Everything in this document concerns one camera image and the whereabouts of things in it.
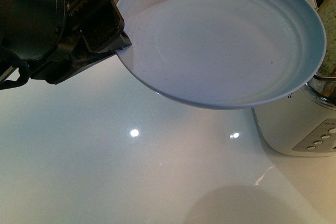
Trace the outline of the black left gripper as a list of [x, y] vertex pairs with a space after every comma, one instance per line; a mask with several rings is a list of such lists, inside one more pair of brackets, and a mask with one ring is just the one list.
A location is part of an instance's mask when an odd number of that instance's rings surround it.
[[64, 82], [130, 46], [123, 30], [114, 0], [1, 0], [1, 84]]

